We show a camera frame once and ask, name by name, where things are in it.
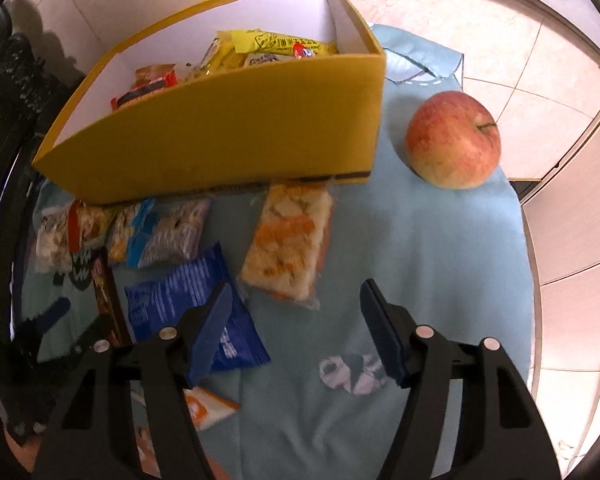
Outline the red apple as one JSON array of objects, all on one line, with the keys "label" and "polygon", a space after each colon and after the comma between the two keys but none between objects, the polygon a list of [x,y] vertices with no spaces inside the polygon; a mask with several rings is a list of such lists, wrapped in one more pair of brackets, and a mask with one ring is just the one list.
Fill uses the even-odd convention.
[{"label": "red apple", "polygon": [[482,185],[500,162],[502,142],[490,112],[463,91],[435,94],[406,128],[406,162],[437,188],[468,190]]}]

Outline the dark carved wooden chair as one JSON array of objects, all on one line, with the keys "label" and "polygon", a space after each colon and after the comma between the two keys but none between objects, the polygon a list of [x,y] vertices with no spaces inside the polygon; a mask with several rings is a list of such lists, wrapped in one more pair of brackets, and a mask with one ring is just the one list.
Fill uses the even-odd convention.
[{"label": "dark carved wooden chair", "polygon": [[12,302],[10,283],[16,258],[27,175],[38,137],[50,127],[68,97],[84,79],[55,75],[31,41],[15,30],[7,6],[0,6],[0,313]]}]

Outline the light blue patterned cloth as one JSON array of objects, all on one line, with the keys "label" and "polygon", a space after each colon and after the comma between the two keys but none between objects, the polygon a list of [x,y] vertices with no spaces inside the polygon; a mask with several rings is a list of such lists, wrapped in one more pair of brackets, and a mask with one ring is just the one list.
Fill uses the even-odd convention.
[{"label": "light blue patterned cloth", "polygon": [[[382,479],[408,392],[388,377],[362,315],[367,280],[449,340],[497,339],[526,382],[533,280],[515,191],[498,168],[476,188],[436,188],[405,158],[406,128],[422,102],[460,91],[460,54],[400,28],[368,27],[386,68],[367,179],[277,179],[114,203],[212,198],[195,258],[123,273],[131,340],[100,340],[87,352],[141,344],[230,284],[232,310],[210,370],[184,396],[210,467],[219,463],[235,479]],[[276,181],[334,187],[315,310],[238,280]]]}]

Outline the clear orange cracker packet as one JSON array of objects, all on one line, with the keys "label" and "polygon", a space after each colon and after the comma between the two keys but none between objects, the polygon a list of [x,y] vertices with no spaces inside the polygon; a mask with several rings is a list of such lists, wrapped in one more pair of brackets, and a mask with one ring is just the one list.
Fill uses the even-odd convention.
[{"label": "clear orange cracker packet", "polygon": [[330,182],[276,181],[238,274],[246,289],[315,310],[336,206]]}]

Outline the yellow candy bar wrapper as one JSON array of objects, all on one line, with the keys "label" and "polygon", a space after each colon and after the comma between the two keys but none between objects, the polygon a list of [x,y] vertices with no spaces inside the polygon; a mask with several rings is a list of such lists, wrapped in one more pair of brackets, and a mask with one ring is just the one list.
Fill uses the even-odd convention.
[{"label": "yellow candy bar wrapper", "polygon": [[318,41],[310,38],[267,32],[262,29],[221,30],[220,34],[230,40],[239,54],[279,54],[294,58],[309,56],[331,56],[338,54],[334,42]]}]

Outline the yellow cardboard box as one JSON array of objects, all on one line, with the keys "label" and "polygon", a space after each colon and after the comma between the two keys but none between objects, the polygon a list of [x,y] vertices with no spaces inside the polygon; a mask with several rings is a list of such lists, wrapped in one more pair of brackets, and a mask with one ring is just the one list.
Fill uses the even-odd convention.
[{"label": "yellow cardboard box", "polygon": [[[135,71],[198,62],[220,30],[333,42],[337,53],[205,76],[110,102]],[[48,130],[33,165],[90,204],[370,176],[386,57],[349,0],[207,0],[104,55]]]}]

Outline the small blue edged packet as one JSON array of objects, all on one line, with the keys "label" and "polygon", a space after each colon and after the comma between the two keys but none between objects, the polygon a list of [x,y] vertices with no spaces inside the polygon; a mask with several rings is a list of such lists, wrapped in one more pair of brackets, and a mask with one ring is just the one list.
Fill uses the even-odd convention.
[{"label": "small blue edged packet", "polygon": [[126,265],[143,269],[195,258],[211,204],[211,197],[167,204],[144,200],[132,220],[133,233],[126,246]]}]

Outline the red orange snack packet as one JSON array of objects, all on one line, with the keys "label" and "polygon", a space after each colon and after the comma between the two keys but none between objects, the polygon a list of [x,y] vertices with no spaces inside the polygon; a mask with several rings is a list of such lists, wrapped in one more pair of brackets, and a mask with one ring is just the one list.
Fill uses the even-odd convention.
[{"label": "red orange snack packet", "polygon": [[178,85],[174,64],[155,64],[141,67],[135,71],[135,81],[131,89],[122,96],[116,96],[110,101],[113,112],[120,108],[163,92]]}]

